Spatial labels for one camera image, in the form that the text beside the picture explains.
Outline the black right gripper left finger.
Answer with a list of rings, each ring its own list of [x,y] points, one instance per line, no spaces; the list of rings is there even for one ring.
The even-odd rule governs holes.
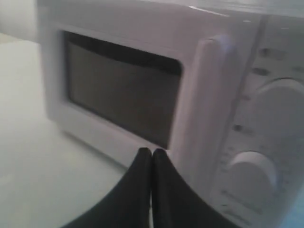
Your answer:
[[[152,153],[140,148],[127,172],[90,210],[65,228],[148,228]]]

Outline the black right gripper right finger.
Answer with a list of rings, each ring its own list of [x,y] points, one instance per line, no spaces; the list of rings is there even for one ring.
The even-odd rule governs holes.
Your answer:
[[[156,149],[152,161],[152,216],[155,228],[235,227],[191,189],[165,150]]]

